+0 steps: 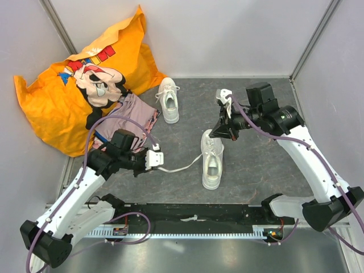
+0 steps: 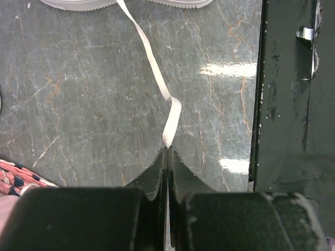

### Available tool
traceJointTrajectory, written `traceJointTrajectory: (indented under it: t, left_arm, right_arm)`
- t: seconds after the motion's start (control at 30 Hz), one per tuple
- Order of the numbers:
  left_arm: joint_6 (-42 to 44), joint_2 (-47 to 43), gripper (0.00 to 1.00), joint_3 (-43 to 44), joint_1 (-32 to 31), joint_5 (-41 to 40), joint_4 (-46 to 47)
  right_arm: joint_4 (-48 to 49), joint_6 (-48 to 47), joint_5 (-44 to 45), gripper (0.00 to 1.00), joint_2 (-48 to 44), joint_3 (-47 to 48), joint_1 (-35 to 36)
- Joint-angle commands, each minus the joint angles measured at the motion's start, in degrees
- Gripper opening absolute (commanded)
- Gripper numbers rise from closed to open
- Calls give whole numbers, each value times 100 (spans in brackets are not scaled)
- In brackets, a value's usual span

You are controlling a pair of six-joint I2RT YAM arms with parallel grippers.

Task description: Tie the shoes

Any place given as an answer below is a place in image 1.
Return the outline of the white sneaker with laces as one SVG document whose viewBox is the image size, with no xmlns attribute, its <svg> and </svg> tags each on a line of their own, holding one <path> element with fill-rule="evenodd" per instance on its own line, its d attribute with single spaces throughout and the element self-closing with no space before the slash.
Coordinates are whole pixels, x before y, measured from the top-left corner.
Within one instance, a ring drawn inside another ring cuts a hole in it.
<svg viewBox="0 0 364 273">
<path fill-rule="evenodd" d="M 210 137 L 211 132 L 212 129 L 204 131 L 200 143 L 201 154 L 191 164 L 173 170 L 158 167 L 158 170 L 166 173 L 184 171 L 197 162 L 199 158 L 202 158 L 202 185 L 208 190 L 217 189 L 220 186 L 222 176 L 224 145 L 220 138 Z"/>
</svg>

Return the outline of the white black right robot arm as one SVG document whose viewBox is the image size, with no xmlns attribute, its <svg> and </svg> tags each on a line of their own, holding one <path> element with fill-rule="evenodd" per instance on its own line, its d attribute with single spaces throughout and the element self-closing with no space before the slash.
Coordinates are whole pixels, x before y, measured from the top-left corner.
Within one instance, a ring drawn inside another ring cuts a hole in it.
<svg viewBox="0 0 364 273">
<path fill-rule="evenodd" d="M 209 136 L 237 140 L 239 131 L 255 129 L 276 140 L 304 175 L 313 193 L 311 197 L 272 195 L 262 201 L 261 219 L 267 224 L 275 223 L 280 217 L 303 219 L 314 230 L 324 231 L 350 214 L 357 214 L 363 189 L 351 187 L 337 174 L 314 143 L 298 111 L 292 106 L 280 107 L 267 82 L 253 84 L 246 92 L 249 104 L 243 106 L 231 90 L 217 90 L 220 115 Z"/>
</svg>

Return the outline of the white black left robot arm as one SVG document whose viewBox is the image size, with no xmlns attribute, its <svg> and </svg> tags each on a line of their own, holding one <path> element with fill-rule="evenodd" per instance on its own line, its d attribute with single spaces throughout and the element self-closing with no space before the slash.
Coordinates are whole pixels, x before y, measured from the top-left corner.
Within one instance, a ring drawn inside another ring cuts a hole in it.
<svg viewBox="0 0 364 273">
<path fill-rule="evenodd" d="M 94 208 L 79 214 L 82 206 L 107 179 L 120 169 L 131 170 L 134 176 L 152 171 L 163 164 L 159 144 L 151 139 L 152 147 L 134 147 L 136 135 L 117 130 L 110 141 L 88 152 L 74 180 L 56 202 L 36 221 L 26 220 L 20 234 L 27 260 L 32 256 L 52 268 L 59 267 L 69 257 L 73 247 L 90 231 L 105 222 L 118 224 L 125 217 L 121 200 L 103 197 Z"/>
</svg>

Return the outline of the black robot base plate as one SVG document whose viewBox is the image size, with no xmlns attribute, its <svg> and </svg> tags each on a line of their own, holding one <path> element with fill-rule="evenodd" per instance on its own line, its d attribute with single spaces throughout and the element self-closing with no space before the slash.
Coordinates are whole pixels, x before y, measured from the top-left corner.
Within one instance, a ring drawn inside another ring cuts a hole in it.
<svg viewBox="0 0 364 273">
<path fill-rule="evenodd" d="M 293 225 L 289 217 L 270 216 L 260 205 L 245 204 L 137 204 L 125 203 L 115 216 L 139 212 L 148 217 L 150 233 L 202 235 L 251 233 L 253 226 Z"/>
</svg>

